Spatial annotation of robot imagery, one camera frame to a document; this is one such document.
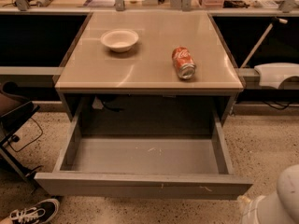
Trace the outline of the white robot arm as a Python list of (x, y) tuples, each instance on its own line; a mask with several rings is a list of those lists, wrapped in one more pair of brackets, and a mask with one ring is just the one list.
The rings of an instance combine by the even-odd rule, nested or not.
[(238, 197), (240, 224), (299, 224), (299, 165), (286, 168), (278, 177), (274, 192), (255, 199)]

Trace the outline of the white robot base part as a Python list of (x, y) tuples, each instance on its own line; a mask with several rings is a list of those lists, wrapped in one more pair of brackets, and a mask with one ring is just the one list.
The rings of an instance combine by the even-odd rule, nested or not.
[(254, 70), (259, 74), (259, 85), (278, 89), (291, 77), (299, 77), (298, 63), (265, 63), (256, 65)]

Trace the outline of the white foam-padded gripper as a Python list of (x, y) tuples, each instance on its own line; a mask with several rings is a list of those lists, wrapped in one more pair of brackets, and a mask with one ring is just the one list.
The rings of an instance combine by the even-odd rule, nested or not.
[(237, 203), (241, 214), (240, 224), (264, 224), (260, 217), (259, 204), (264, 196), (258, 196), (250, 199), (245, 195), (237, 197)]

